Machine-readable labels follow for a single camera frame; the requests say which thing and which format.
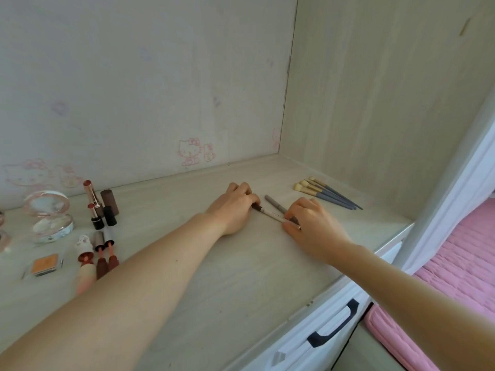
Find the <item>hello kitty wallpaper print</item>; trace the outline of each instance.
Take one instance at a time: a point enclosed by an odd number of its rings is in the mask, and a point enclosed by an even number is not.
[[[0,208],[277,153],[296,1],[6,0]]]

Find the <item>wooden tabletop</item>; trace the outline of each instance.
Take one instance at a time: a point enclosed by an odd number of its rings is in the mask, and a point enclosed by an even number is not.
[[[350,211],[321,201],[351,238],[370,250],[377,251],[412,223],[329,177],[281,155],[271,155],[114,188],[120,210],[114,227],[115,253],[124,261],[204,211],[232,181],[248,182],[262,198],[262,205],[276,212],[264,195],[288,208],[303,195],[292,189],[294,183],[310,175],[364,208]],[[72,197],[70,202],[68,213],[75,219],[75,230],[43,246],[35,247],[30,241],[34,219],[22,209],[6,213],[3,229],[13,240],[9,250],[0,254],[0,351],[74,296],[79,268],[74,245],[80,235],[92,235],[95,230],[86,196]],[[61,270],[21,280],[29,262],[53,252],[64,255]],[[220,370],[339,276],[334,268],[301,252],[279,222],[253,211],[244,229],[220,239],[207,255],[137,369]],[[88,313],[81,323],[92,315]]]

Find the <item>person's left hand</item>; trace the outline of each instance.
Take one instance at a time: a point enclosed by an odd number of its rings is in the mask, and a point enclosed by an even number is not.
[[[248,222],[251,204],[261,201],[253,194],[250,186],[244,182],[240,185],[232,182],[225,194],[222,194],[207,209],[225,227],[223,235],[232,234],[242,229]]]

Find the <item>pink cushion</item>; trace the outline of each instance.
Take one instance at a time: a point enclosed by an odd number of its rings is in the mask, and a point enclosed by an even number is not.
[[[463,219],[414,276],[495,322],[495,199]],[[407,370],[438,370],[380,306],[371,308],[365,323]]]

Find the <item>person's right hand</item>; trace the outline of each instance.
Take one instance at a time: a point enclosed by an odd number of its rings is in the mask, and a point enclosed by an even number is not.
[[[301,249],[327,264],[333,264],[346,247],[353,244],[339,221],[329,214],[316,199],[297,199],[285,213],[285,218],[295,216],[301,226],[282,223],[284,230]]]

